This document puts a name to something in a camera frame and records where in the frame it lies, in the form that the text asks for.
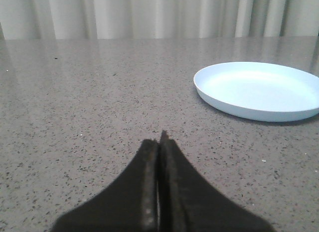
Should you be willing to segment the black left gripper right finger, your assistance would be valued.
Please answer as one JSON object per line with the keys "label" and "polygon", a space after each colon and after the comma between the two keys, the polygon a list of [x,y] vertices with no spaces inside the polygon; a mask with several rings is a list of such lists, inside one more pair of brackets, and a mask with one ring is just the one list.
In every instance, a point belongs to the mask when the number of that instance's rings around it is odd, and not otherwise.
{"label": "black left gripper right finger", "polygon": [[163,131],[159,142],[161,232],[272,232],[260,216],[215,189]]}

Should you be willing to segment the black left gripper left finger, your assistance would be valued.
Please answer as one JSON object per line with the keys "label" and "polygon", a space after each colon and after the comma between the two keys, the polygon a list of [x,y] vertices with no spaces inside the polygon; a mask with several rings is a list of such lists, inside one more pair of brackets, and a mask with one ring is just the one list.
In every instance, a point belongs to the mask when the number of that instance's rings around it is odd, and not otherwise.
{"label": "black left gripper left finger", "polygon": [[143,140],[132,161],[101,193],[62,215],[53,232],[156,232],[159,145]]}

